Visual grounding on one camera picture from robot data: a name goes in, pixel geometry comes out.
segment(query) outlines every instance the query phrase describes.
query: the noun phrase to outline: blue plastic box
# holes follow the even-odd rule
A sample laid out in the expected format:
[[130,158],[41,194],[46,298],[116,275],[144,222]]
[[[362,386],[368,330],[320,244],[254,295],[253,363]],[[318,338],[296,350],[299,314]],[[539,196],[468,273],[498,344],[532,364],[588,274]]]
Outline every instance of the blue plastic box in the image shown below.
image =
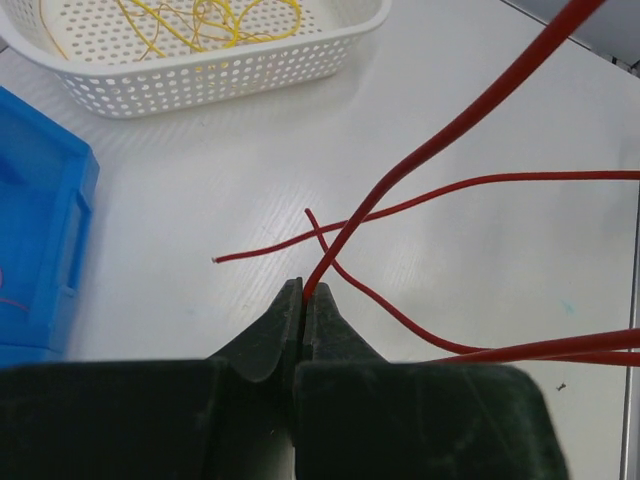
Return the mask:
[[98,170],[86,143],[0,88],[0,367],[63,357]]

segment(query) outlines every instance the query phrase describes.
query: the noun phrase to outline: red wire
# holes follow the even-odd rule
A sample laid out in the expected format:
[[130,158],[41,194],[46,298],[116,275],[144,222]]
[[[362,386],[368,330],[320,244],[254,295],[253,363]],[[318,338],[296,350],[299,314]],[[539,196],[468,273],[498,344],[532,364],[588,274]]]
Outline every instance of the red wire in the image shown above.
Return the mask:
[[342,247],[368,213],[400,180],[447,148],[511,95],[605,0],[571,0],[511,66],[465,111],[392,168],[367,195],[307,280],[308,301]]
[[[2,267],[0,267],[0,288],[2,287],[4,287],[4,272],[2,271]],[[0,303],[6,303],[7,305],[18,307],[20,310],[24,310],[25,312],[29,311],[29,307],[22,305],[21,303],[14,302],[13,300],[9,300],[8,298],[0,297]]]
[[[413,208],[421,203],[428,202],[435,198],[441,197],[448,193],[453,193],[458,190],[464,190],[465,188],[475,187],[478,185],[487,185],[490,183],[503,183],[503,182],[535,182],[535,181],[559,181],[559,180],[640,180],[640,171],[632,170],[591,170],[584,172],[520,172],[520,173],[498,173],[494,175],[484,175],[482,177],[469,178],[460,182],[455,182],[450,185],[438,188],[431,192],[420,195],[419,197],[412,198],[405,202],[399,203],[392,207],[388,207],[377,212],[370,213],[364,219],[364,222],[371,222],[372,220],[378,220],[380,218],[388,217],[396,213],[402,212]],[[341,222],[325,225],[319,229],[319,233],[328,233],[334,230],[340,230],[347,224],[346,220]],[[231,255],[224,255],[213,259],[214,263],[226,263],[234,260],[242,260],[245,258],[259,257],[261,255],[267,255],[275,253],[279,250],[292,247],[298,243],[309,240],[315,237],[317,234],[313,230],[309,230],[301,235],[290,238],[284,242],[276,245],[260,248],[257,250],[251,250],[247,252],[234,253]]]
[[[320,232],[320,225],[318,224],[313,212],[310,209],[305,209],[305,213],[313,226],[313,233],[317,236],[320,246],[324,252],[327,252],[329,245],[327,244],[324,236]],[[587,335],[583,337],[574,337],[570,342],[564,344],[567,349],[559,351],[554,350],[558,346],[558,342],[562,340],[552,340],[550,342],[536,342],[533,344],[525,344],[517,347],[507,347],[506,349],[482,349],[476,347],[470,347],[467,345],[461,345],[459,343],[450,342],[443,338],[440,338],[421,326],[413,322],[409,317],[400,312],[389,301],[387,301],[380,294],[373,289],[364,285],[356,278],[351,276],[337,260],[333,260],[331,265],[338,272],[338,274],[349,284],[369,296],[372,300],[378,303],[382,308],[389,312],[394,318],[402,323],[411,332],[426,340],[427,342],[435,345],[436,347],[447,350],[451,353],[462,354],[458,357],[452,357],[451,359],[445,359],[443,361],[453,362],[453,358],[461,359],[459,362],[507,362],[525,359],[548,359],[548,360],[561,360],[568,362],[580,362],[580,363],[594,363],[604,365],[620,365],[620,366],[640,366],[640,354],[625,353],[625,352],[602,352],[597,354],[582,354],[571,355],[571,353],[583,353],[607,349],[620,349],[620,348],[633,348],[639,345],[640,331],[637,330],[624,330],[622,332],[614,332],[612,334],[597,334]],[[606,346],[599,348],[600,343],[605,342]]]
[[20,310],[24,310],[25,312],[29,311],[29,307],[22,305],[21,303],[14,302],[13,300],[9,300],[8,298],[0,298],[0,303],[6,303],[7,305],[18,307]]

